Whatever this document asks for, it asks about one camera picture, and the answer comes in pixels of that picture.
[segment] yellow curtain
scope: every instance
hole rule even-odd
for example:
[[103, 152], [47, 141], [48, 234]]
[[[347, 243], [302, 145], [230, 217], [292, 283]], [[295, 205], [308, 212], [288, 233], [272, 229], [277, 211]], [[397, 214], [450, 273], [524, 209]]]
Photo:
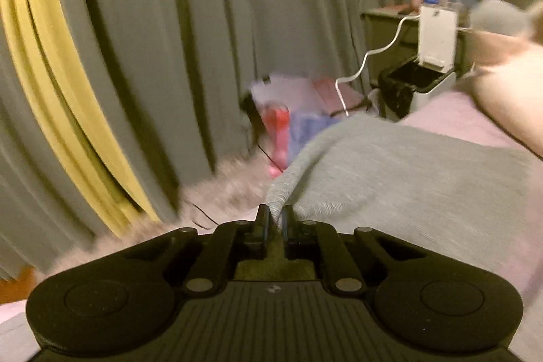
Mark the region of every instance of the yellow curtain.
[[94, 96], [60, 0], [0, 0], [0, 14], [34, 116], [90, 206], [117, 235], [138, 216], [134, 202], [158, 220]]

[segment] trash can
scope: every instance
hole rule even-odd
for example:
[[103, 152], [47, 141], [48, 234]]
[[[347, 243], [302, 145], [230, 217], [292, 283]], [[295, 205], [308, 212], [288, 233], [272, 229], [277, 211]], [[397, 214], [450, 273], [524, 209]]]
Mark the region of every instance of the trash can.
[[385, 102], [385, 117], [392, 121], [403, 119], [450, 89], [455, 81], [454, 69], [440, 73], [420, 66], [414, 58], [399, 68], [381, 71], [379, 89]]

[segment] bedside table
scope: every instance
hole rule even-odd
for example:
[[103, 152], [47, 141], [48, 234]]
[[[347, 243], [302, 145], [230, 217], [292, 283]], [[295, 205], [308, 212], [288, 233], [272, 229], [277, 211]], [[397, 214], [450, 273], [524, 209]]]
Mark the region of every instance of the bedside table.
[[[390, 43], [398, 23], [404, 17], [398, 14], [407, 5], [373, 8], [362, 14], [366, 43], [368, 49], [381, 48]], [[458, 42], [455, 54], [455, 72], [457, 77], [467, 73], [471, 66], [465, 56], [466, 52], [466, 30], [458, 30]], [[394, 45], [387, 51], [368, 57], [366, 61], [369, 81], [373, 88], [378, 87], [379, 73], [381, 71], [399, 67], [407, 60], [417, 54], [419, 41], [419, 23], [417, 20], [407, 20], [402, 25], [400, 35]]]

